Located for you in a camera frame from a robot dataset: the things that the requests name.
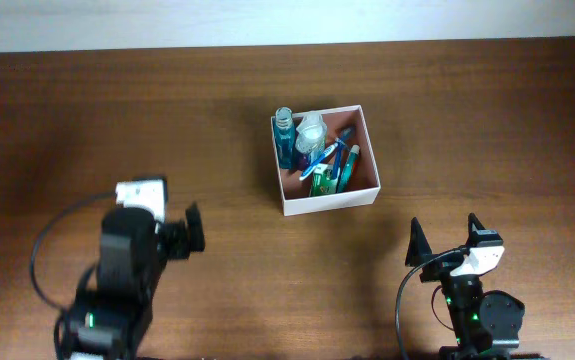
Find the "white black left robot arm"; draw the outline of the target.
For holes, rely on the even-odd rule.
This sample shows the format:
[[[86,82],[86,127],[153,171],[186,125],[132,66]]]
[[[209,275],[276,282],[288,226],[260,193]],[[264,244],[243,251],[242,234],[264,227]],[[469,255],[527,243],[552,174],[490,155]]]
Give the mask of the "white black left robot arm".
[[[177,222],[137,207],[117,207],[101,222],[100,257],[81,276],[74,302],[54,328],[58,359],[135,359],[153,320],[166,265],[205,250],[196,203]]]

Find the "teal mouthwash bottle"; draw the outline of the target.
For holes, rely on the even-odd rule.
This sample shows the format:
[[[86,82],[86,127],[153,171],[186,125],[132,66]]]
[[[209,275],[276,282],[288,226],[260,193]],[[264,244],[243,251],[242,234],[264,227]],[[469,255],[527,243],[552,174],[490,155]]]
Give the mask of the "teal mouthwash bottle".
[[[290,108],[280,107],[276,110],[273,131],[279,167],[292,169],[295,125]]]

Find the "white cardboard box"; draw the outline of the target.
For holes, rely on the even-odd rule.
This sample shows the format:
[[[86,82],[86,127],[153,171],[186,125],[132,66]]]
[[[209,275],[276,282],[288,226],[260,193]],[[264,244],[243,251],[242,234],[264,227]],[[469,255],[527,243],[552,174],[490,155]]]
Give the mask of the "white cardboard box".
[[[292,216],[372,204],[381,189],[381,182],[362,107],[351,105],[315,110],[315,113],[322,115],[328,127],[327,146],[344,128],[355,128],[356,132],[348,140],[347,146],[348,150],[354,144],[359,146],[358,159],[343,192],[310,197],[312,180],[300,181],[301,171],[280,168],[274,134],[271,134],[283,214]]]

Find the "clear purple sanitizer bottle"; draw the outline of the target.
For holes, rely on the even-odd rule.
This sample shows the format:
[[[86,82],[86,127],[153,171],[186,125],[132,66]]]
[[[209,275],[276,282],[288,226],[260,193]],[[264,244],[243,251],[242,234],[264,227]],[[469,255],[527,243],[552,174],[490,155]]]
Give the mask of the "clear purple sanitizer bottle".
[[[304,171],[325,149],[327,125],[320,113],[308,113],[296,127],[295,163]]]

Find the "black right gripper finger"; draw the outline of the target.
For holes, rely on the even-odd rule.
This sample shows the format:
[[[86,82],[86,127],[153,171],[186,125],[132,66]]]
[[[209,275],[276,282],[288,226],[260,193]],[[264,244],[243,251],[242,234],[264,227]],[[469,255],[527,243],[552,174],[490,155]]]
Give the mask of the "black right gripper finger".
[[[410,240],[405,257],[406,266],[419,266],[433,256],[432,249],[417,217],[411,220]]]
[[[468,215],[467,227],[468,227],[467,244],[477,245],[481,240],[482,237],[481,231],[484,230],[484,226],[474,213],[470,213]]]

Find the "green red toothpaste tube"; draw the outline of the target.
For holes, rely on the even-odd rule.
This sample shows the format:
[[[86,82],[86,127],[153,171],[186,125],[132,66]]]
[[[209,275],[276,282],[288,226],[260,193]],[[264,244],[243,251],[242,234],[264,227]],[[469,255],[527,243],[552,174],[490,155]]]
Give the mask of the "green red toothpaste tube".
[[[351,175],[353,173],[353,170],[355,168],[359,154],[360,154],[360,146],[359,145],[353,145],[351,147],[351,149],[349,150],[346,162],[345,162],[345,164],[342,168],[342,171],[340,173],[337,188],[336,188],[337,193],[342,193],[346,189],[348,182],[351,178]]]

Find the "blue white toothbrush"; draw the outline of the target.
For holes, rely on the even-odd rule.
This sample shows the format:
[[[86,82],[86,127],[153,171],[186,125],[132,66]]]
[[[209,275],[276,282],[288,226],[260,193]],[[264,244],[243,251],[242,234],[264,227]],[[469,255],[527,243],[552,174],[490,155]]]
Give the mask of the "blue white toothbrush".
[[[354,126],[345,128],[341,131],[340,135],[335,138],[335,141],[328,146],[322,154],[313,160],[310,165],[302,172],[299,177],[300,181],[304,181],[307,177],[309,177],[315,167],[320,164],[323,160],[331,156],[336,150],[342,149],[347,146],[347,141],[350,140],[356,133],[356,128]]]

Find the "green white soap packet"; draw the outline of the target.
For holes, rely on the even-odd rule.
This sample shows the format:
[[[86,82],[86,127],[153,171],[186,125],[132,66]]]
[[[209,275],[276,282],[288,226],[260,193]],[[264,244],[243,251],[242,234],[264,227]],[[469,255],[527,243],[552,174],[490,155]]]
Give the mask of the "green white soap packet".
[[[332,164],[318,164],[312,173],[310,197],[335,194],[339,176],[334,176]]]

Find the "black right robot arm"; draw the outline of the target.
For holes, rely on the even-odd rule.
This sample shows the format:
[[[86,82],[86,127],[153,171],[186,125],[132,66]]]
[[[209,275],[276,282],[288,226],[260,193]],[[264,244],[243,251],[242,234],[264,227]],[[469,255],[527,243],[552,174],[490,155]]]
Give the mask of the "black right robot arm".
[[[463,245],[435,253],[420,222],[413,218],[405,258],[411,271],[399,289],[403,290],[415,273],[423,283],[439,284],[456,338],[454,346],[439,349],[440,359],[509,359],[511,351],[519,347],[525,305],[504,291],[485,292],[481,281],[500,263],[504,241],[473,213],[468,215],[467,231]]]

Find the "blue disposable razor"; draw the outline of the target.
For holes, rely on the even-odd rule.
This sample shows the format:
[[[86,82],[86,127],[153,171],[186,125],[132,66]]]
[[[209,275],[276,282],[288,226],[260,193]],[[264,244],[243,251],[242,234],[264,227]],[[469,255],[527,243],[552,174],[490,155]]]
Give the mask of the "blue disposable razor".
[[[336,145],[336,152],[335,152],[334,162],[333,162],[333,167],[332,167],[332,172],[331,172],[331,179],[332,180],[338,179],[338,176],[340,173],[341,161],[342,161],[342,157],[343,157],[343,152],[344,152],[345,148],[347,147],[346,142],[342,138],[337,138],[335,140],[335,145]]]

